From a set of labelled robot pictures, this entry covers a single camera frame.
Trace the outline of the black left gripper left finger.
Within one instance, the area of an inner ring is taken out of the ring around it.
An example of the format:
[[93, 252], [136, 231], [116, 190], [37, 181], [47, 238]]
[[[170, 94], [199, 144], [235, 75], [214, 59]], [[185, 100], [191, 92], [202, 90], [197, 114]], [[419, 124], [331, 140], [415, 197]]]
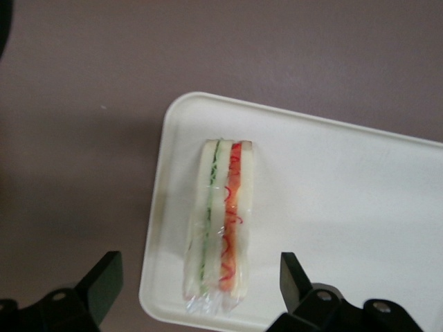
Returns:
[[45, 331], [99, 331], [123, 288], [123, 259], [107, 252], [73, 288], [59, 288], [41, 301]]

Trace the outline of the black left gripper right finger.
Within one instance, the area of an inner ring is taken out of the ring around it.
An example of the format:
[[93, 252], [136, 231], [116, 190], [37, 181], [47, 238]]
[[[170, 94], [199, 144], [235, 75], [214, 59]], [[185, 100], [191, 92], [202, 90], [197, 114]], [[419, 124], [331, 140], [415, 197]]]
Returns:
[[269, 331], [340, 331], [341, 292], [330, 285], [312, 283], [292, 252], [280, 256], [280, 292], [287, 311]]

